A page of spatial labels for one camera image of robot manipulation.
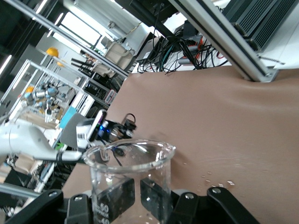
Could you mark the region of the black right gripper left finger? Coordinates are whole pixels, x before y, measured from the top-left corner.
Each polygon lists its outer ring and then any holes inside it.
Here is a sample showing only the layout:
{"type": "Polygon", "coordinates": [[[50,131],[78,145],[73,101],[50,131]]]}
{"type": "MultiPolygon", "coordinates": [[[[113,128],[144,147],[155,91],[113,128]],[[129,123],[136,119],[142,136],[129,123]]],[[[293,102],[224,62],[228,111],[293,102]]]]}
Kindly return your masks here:
{"type": "Polygon", "coordinates": [[[99,224],[115,223],[135,203],[135,182],[125,178],[98,192],[99,208],[92,206],[89,196],[77,194],[64,198],[59,189],[39,195],[4,224],[99,224]]]}

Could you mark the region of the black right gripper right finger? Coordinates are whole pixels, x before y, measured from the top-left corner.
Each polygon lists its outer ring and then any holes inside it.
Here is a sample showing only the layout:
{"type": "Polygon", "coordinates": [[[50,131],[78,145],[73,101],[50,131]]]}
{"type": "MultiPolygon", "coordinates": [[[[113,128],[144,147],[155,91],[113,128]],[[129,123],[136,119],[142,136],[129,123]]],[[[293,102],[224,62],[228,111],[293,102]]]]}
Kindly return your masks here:
{"type": "Polygon", "coordinates": [[[140,181],[141,203],[160,224],[260,224],[225,188],[211,187],[206,196],[165,190],[149,178],[140,181]]]}

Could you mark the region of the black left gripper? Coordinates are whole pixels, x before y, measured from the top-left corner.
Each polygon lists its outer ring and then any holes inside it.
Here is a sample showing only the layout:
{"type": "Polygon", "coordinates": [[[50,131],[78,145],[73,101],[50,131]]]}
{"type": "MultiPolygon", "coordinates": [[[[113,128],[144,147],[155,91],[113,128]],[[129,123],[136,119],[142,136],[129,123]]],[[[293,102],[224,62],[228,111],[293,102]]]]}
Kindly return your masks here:
{"type": "Polygon", "coordinates": [[[123,134],[123,139],[131,139],[136,129],[135,122],[127,119],[124,124],[105,120],[100,126],[100,138],[106,142],[112,129],[118,129],[123,134]]]}

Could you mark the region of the steel jigger cup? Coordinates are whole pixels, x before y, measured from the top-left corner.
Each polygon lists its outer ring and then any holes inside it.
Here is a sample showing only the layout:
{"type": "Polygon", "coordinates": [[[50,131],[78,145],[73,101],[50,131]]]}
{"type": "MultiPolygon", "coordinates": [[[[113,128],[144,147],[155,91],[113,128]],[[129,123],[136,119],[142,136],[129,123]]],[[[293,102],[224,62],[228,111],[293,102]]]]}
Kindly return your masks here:
{"type": "Polygon", "coordinates": [[[109,134],[108,141],[115,142],[121,139],[123,139],[123,134],[118,129],[112,129],[109,134]]]}

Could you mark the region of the clear glass measuring beaker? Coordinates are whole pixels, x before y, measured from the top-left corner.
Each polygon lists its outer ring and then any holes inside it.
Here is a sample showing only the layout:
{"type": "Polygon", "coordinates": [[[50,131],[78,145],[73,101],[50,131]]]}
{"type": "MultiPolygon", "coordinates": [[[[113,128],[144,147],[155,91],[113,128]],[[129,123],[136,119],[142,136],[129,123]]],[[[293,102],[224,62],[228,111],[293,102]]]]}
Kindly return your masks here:
{"type": "Polygon", "coordinates": [[[176,147],[119,140],[88,149],[94,224],[166,224],[173,210],[171,160],[176,147]]]}

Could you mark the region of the white plastic container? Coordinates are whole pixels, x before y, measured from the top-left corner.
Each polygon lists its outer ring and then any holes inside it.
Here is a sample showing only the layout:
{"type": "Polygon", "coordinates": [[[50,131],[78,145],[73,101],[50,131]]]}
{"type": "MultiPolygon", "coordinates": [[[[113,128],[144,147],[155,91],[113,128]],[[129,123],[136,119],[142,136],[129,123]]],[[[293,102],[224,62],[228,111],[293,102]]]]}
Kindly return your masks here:
{"type": "Polygon", "coordinates": [[[104,54],[104,57],[123,70],[129,68],[132,63],[133,54],[117,42],[113,42],[104,54]]]}

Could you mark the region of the grey blue background robot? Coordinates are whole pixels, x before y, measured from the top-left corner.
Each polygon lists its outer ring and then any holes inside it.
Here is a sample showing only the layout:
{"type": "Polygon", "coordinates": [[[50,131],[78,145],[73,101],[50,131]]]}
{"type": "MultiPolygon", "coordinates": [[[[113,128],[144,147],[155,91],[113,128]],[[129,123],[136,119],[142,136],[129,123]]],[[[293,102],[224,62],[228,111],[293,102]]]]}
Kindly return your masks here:
{"type": "Polygon", "coordinates": [[[52,108],[59,94],[58,88],[49,84],[42,84],[32,92],[24,94],[23,102],[26,106],[48,110],[52,108]]]}

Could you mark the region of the brown table mat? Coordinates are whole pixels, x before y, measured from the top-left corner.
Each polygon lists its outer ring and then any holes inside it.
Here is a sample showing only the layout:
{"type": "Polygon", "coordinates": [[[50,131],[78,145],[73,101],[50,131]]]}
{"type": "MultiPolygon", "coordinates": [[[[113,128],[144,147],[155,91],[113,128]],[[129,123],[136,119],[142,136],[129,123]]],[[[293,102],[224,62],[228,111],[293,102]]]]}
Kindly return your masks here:
{"type": "Polygon", "coordinates": [[[261,224],[299,224],[299,69],[270,83],[231,66],[135,73],[108,119],[136,117],[137,139],[176,147],[171,188],[227,188],[261,224]]]}

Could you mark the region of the black finned electronics unit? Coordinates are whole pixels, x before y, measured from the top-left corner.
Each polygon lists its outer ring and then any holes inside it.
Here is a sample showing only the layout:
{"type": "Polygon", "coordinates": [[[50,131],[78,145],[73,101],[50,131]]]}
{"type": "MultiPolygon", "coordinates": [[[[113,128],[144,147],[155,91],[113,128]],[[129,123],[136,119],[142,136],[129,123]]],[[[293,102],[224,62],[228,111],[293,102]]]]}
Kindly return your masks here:
{"type": "Polygon", "coordinates": [[[262,52],[299,0],[230,0],[222,14],[255,51],[262,52]]]}

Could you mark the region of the aluminium cell frame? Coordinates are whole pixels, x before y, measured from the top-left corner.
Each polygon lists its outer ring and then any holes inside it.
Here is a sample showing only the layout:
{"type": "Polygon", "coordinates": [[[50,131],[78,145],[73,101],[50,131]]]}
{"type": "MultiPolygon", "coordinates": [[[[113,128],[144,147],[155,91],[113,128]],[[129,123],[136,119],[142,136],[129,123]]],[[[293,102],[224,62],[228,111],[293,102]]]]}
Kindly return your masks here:
{"type": "Polygon", "coordinates": [[[138,137],[173,143],[172,184],[204,193],[223,184],[243,201],[279,192],[278,89],[209,0],[170,0],[231,61],[197,71],[132,74],[108,110],[137,118],[138,137]]]}

